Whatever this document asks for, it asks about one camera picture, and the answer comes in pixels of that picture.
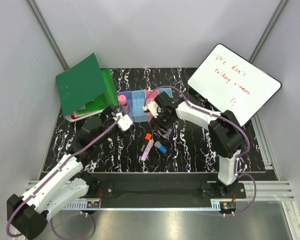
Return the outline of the grey glitter jar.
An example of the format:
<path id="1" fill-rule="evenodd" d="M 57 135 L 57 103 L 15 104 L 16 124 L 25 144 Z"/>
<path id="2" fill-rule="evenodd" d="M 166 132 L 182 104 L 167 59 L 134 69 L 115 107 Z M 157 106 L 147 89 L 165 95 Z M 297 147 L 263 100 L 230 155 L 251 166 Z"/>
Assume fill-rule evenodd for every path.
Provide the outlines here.
<path id="1" fill-rule="evenodd" d="M 169 136 L 171 135 L 172 133 L 172 129 L 169 128 L 168 130 L 164 130 L 164 129 L 159 129 L 158 131 L 158 134 L 163 137 L 164 139 L 168 139 Z"/>

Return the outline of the pink capped marker bottle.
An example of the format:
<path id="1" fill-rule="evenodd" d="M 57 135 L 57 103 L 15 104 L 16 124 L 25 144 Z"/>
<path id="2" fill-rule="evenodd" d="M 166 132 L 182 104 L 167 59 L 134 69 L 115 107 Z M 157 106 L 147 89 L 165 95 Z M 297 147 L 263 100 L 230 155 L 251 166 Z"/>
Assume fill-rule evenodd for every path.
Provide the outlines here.
<path id="1" fill-rule="evenodd" d="M 119 95 L 118 102 L 120 104 L 122 112 L 128 114 L 130 112 L 130 106 L 128 104 L 127 97 L 125 95 Z"/>

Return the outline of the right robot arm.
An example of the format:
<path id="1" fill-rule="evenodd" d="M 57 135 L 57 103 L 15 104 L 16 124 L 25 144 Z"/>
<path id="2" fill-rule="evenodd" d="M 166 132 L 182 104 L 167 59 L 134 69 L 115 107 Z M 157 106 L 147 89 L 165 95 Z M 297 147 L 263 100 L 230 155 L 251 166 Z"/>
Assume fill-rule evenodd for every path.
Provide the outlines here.
<path id="1" fill-rule="evenodd" d="M 170 129 L 176 120 L 188 121 L 207 130 L 213 151 L 219 156 L 219 171 L 216 183 L 206 192 L 210 196 L 219 195 L 225 199 L 234 194 L 242 147 L 247 143 L 249 148 L 250 143 L 232 111 L 207 110 L 193 104 L 184 95 L 172 98 L 166 92 L 145 102 L 142 109 L 152 114 L 150 123 L 161 131 Z"/>

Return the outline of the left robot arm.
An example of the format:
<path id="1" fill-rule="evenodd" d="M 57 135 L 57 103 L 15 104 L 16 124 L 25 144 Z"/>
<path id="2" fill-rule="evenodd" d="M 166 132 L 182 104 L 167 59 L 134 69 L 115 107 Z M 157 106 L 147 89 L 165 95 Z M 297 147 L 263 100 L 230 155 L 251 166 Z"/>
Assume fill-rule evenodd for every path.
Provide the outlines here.
<path id="1" fill-rule="evenodd" d="M 6 202 L 6 233 L 12 238 L 38 237 L 60 210 L 72 201 L 101 195 L 99 180 L 85 171 L 89 157 L 101 141 L 133 124 L 128 115 L 110 113 L 108 118 L 90 117 L 76 133 L 69 153 L 35 186 Z"/>

